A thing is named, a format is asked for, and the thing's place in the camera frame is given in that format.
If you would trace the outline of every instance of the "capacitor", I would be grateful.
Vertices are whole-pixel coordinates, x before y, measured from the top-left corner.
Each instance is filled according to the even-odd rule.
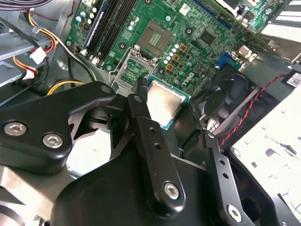
[[[86,17],[86,13],[85,13],[85,12],[80,12],[80,16],[81,16],[82,18],[85,18],[85,17]]]
[[[80,16],[77,16],[77,17],[75,18],[75,20],[76,20],[76,22],[80,23],[80,22],[81,22]]]

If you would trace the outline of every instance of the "black mounting arm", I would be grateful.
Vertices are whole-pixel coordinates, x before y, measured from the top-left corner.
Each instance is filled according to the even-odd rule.
[[[92,82],[0,111],[0,163],[55,174],[75,141],[109,129],[111,161],[63,190],[51,225],[254,225],[228,158],[196,120],[193,105],[174,130],[183,157],[206,169],[170,155],[160,125],[151,120],[145,84],[138,80],[137,94],[122,97]]]

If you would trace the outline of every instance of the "green circuit board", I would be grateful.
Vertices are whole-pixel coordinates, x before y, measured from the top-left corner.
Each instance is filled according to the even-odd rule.
[[[184,4],[190,7],[186,16],[179,12]],[[164,51],[158,55],[161,60],[155,75],[189,95],[199,91],[215,74],[216,60],[224,52],[238,50],[244,44],[249,45],[248,41],[243,41],[243,34],[235,28],[227,28],[192,0],[153,0],[150,5],[140,0],[104,62],[104,69],[116,67],[116,63],[126,52],[126,48],[121,49],[121,45],[129,47],[140,42],[150,21],[166,30],[166,33],[159,34],[160,36],[172,34]],[[132,31],[128,28],[131,22],[136,23]],[[200,37],[204,32],[212,35],[213,40],[208,40],[208,43],[202,41]],[[187,49],[181,51],[181,48],[177,48],[174,53],[175,45],[182,45]],[[155,56],[143,46],[142,50],[151,57]],[[166,58],[170,53],[179,56],[179,59],[174,60],[173,56],[166,64]],[[133,85],[139,76],[140,73],[126,70],[126,75],[123,75],[122,79]]]
[[[248,10],[254,14],[254,19],[249,22],[252,26],[250,29],[254,32],[260,32],[283,3],[284,0],[259,0],[255,7],[248,7]]]
[[[89,15],[91,10],[81,3],[75,17],[81,12]],[[74,19],[67,38],[79,50],[91,27],[87,22],[88,17],[81,22]],[[212,0],[137,0],[102,68],[116,69],[127,48],[135,44],[141,46],[144,57],[159,58],[155,76],[191,96],[214,76],[216,62],[225,52],[238,51],[243,45],[259,51],[265,48],[257,35]],[[133,61],[121,79],[133,85],[147,74]]]

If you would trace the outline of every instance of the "screw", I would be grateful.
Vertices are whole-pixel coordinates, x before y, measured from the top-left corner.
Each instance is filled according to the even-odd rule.
[[[63,139],[57,134],[49,133],[43,137],[43,143],[50,148],[59,148],[63,144]]]
[[[135,100],[138,101],[139,103],[142,103],[142,99],[139,96],[134,96]]]
[[[171,199],[179,198],[179,190],[172,183],[164,184],[164,191]]]
[[[236,148],[234,147],[231,147],[230,150],[233,152],[233,154],[235,154],[237,157],[240,157],[240,151],[237,150]]]
[[[27,127],[20,122],[10,122],[4,126],[4,132],[10,136],[21,136],[26,131]]]
[[[265,10],[265,14],[266,14],[266,15],[271,14],[271,12],[272,12],[272,9],[271,9],[271,8],[267,8],[267,9]]]
[[[109,87],[106,87],[106,86],[101,86],[101,89],[103,92],[105,93],[111,93],[111,89]]]
[[[209,137],[214,138],[214,135],[211,132],[207,131],[207,134]]]
[[[227,206],[227,210],[228,210],[228,213],[230,214],[230,216],[236,221],[236,222],[241,222],[241,215],[240,215],[240,212],[238,211],[238,209],[236,209],[235,206],[232,206],[232,205],[228,205]]]

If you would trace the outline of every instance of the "black fan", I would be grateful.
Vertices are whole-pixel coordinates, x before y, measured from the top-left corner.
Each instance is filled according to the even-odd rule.
[[[250,94],[251,82],[232,66],[225,66],[200,93],[195,104],[214,131]]]

